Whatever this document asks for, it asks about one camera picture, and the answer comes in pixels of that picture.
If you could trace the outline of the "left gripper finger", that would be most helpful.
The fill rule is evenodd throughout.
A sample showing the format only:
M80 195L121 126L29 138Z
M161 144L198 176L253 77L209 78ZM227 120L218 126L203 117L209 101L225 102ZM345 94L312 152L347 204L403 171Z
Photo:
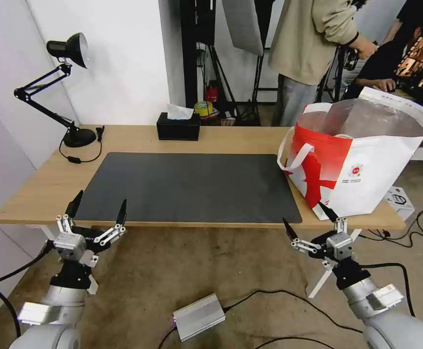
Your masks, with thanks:
M57 227L60 234L72 234L75 226L74 218L80 206L84 190L80 190L76 197L69 202L66 211L63 215L56 217Z
M126 208L127 208L127 199L124 199L120 210L117 215L115 225L109 228L107 231L103 232L101 235L94 238L93 242L100 246L105 246L108 243L112 244L116 242L121 236L126 232L125 222L126 222Z

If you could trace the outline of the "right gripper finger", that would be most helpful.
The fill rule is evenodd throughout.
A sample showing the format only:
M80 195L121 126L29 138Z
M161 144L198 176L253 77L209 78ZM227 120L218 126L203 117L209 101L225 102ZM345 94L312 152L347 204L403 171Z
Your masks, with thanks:
M321 246L319 244L314 244L312 242L300 239L298 235L295 233L295 230L288 223L288 221L285 218L282 218L282 221L285 226L286 234L291 240L291 246L293 249L301 253L311 255L311 256L315 256L315 257L321 256L321 253L320 253Z
M319 206L326 214L328 219L334 224L334 229L324 233L324 236L333 236L339 233L347 234L347 218L346 217L339 217L333 209L329 208L328 206L324 205L322 202L318 202Z

